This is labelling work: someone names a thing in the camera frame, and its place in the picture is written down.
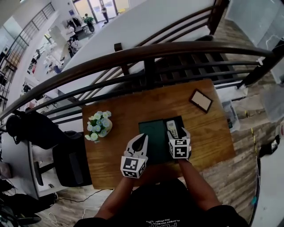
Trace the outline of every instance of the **remote control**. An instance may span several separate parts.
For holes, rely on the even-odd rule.
[[[174,120],[167,121],[167,128],[172,133],[174,139],[178,139],[178,131]]]

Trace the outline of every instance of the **metal railing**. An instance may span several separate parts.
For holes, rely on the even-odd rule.
[[[179,67],[167,67],[167,68],[156,68],[155,67],[155,59],[164,58],[167,56],[174,55],[182,55],[182,54],[198,54],[198,53],[228,53],[228,54],[240,54],[240,55],[255,55],[255,56],[263,56],[265,59],[263,60],[263,65],[260,65],[258,62],[248,62],[248,61],[238,61],[238,62],[224,62],[224,61],[216,61],[210,63],[199,63],[199,64],[189,64],[182,65]],[[176,43],[162,43],[162,44],[153,44],[144,47],[136,47],[127,50],[122,50],[115,52],[113,54],[105,55],[88,62],[84,62],[80,65],[77,65],[71,69],[68,69],[60,74],[55,75],[54,77],[44,81],[39,84],[35,88],[31,89],[25,95],[17,99],[10,106],[8,106],[2,113],[0,113],[0,121],[7,117],[9,114],[13,113],[18,108],[24,106],[26,103],[35,99],[36,97],[51,91],[61,85],[67,84],[79,78],[94,74],[96,72],[104,71],[109,68],[123,66],[126,64],[131,64],[133,62],[144,61],[145,70],[125,75],[118,78],[109,79],[103,82],[99,82],[90,86],[86,86],[67,94],[63,94],[57,98],[51,99],[47,102],[44,102],[30,110],[27,110],[26,113],[37,111],[43,107],[52,105],[64,99],[68,99],[74,97],[76,95],[98,89],[107,87],[109,85],[121,84],[124,82],[134,82],[137,81],[139,84],[137,87],[131,88],[122,88],[120,90],[115,90],[106,94],[98,95],[92,98],[87,98],[85,100],[77,100],[74,103],[69,105],[65,105],[54,110],[50,110],[48,112],[43,113],[45,116],[50,116],[52,114],[56,114],[58,112],[69,110],[71,108],[82,106],[87,103],[92,103],[112,97],[117,97],[124,94],[131,94],[133,92],[138,92],[142,90],[153,89],[155,87],[180,83],[180,82],[188,82],[193,80],[202,80],[205,78],[212,78],[213,76],[225,75],[225,74],[246,74],[249,73],[246,77],[238,77],[238,78],[230,78],[224,79],[223,82],[233,82],[239,81],[238,87],[241,84],[245,84],[246,86],[255,83],[257,80],[262,78],[268,70],[270,70],[274,65],[276,65],[284,55],[284,46],[279,46],[275,48],[273,51],[267,51],[255,47],[244,46],[235,43],[221,43],[221,42],[210,42],[210,41],[192,41],[192,42],[176,42]],[[233,70],[228,72],[216,72],[216,73],[205,73],[201,75],[193,75],[185,78],[179,79],[170,79],[167,81],[157,82],[154,80],[156,75],[165,72],[174,72],[181,71],[185,69],[191,68],[204,68],[204,67],[213,67],[220,65],[255,65],[254,69],[251,70]],[[64,113],[59,116],[55,116],[50,118],[51,120],[58,120],[63,117],[69,117],[72,115],[76,115],[82,112],[82,109],[75,110],[69,113]],[[56,122],[56,124],[61,124],[68,121],[77,120],[80,117],[74,117],[71,119],[67,119],[64,121]]]
[[[38,12],[15,38],[13,44],[7,50],[5,57],[2,59],[0,63],[0,106],[3,110],[8,100],[7,96],[10,84],[25,50],[54,11],[52,4],[49,3]]]

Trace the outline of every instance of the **black t-shirt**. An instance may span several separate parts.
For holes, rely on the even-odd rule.
[[[248,227],[231,206],[221,205],[208,211],[199,209],[178,179],[135,190],[125,207],[110,220],[88,218],[75,227]]]

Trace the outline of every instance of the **wooden table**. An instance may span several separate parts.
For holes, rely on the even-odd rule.
[[[189,102],[196,88],[213,100],[207,114]],[[138,123],[143,121],[181,115],[185,128],[191,133],[190,162],[199,171],[235,156],[224,111],[211,80],[147,90],[85,106],[85,134],[88,118],[99,110],[111,111],[113,128],[99,143],[85,140],[91,178],[96,189],[115,188],[119,183],[122,178],[121,156],[128,141],[139,135]],[[136,186],[180,176],[180,168],[174,162],[152,165],[136,181]]]

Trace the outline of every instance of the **glass door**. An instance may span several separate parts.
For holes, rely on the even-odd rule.
[[[80,15],[80,17],[85,17],[85,14],[87,13],[88,16],[93,16],[92,10],[88,4],[87,0],[80,0],[74,2],[74,5]]]
[[[93,8],[93,12],[98,20],[98,22],[105,20],[103,14],[101,13],[102,11],[102,6],[100,4],[99,0],[89,0],[92,8]]]
[[[114,0],[118,13],[123,13],[129,8],[128,0]]]
[[[105,20],[102,14],[102,4],[104,4],[106,7],[106,13],[108,18],[116,17],[116,11],[113,0],[89,0],[89,2],[93,8],[93,12],[98,22]]]
[[[103,4],[106,7],[108,18],[116,17],[113,0],[103,0]]]

